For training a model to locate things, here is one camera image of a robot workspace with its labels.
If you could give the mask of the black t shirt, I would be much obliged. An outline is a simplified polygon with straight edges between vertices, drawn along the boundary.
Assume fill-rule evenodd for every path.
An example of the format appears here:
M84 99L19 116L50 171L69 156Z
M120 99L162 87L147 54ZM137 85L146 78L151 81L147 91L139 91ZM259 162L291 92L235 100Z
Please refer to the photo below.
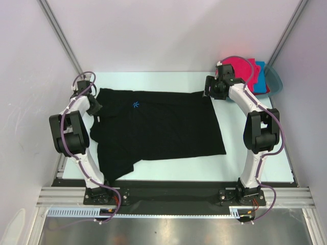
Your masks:
M102 88L90 130L107 181L141 160L224 155L212 100L203 92L153 92Z

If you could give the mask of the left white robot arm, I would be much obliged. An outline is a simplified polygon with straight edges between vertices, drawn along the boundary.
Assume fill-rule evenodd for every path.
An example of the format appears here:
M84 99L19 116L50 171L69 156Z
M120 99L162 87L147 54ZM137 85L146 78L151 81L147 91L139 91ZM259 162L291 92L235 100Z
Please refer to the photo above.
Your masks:
M84 205L101 205L113 198L111 189L104 186L104 175L89 150L90 139L83 121L84 114L94 116L102 108L92 95L92 82L82 80L73 84L69 105L49 118L52 139L57 152L75 161L83 175L86 191Z

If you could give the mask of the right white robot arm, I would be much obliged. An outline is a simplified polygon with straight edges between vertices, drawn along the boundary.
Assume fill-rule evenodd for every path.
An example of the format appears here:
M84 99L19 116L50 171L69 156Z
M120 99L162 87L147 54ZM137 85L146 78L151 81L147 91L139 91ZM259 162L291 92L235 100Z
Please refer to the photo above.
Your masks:
M207 76L204 96L234 101L246 116L243 142L247 148L244 170L238 179L232 200L248 205L260 195L262 167L279 143L279 111L264 106L249 90L242 78L235 76L231 64L216 65L216 74Z

